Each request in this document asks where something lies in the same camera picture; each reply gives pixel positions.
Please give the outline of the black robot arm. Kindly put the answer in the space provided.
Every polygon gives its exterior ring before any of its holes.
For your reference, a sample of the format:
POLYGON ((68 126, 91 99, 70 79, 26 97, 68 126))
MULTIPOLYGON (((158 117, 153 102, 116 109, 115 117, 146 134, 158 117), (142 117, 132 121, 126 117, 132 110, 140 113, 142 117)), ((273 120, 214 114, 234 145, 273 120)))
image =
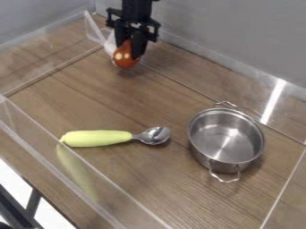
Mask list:
POLYGON ((154 2, 159 0, 122 0, 120 8, 108 7, 107 26, 115 30, 118 47, 128 40, 131 42, 131 56, 139 58, 149 42, 159 37, 162 24, 153 18, 154 2))

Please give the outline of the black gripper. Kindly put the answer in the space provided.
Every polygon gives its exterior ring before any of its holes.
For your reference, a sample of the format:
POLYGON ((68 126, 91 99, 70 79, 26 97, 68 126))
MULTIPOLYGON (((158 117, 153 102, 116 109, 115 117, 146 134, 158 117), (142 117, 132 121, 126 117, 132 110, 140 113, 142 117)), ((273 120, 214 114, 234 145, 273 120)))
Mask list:
POLYGON ((131 37, 131 55, 139 58, 146 51, 147 40, 155 42, 162 24, 153 19, 151 9, 126 10, 108 7, 107 25, 115 30, 116 45, 120 47, 131 37))

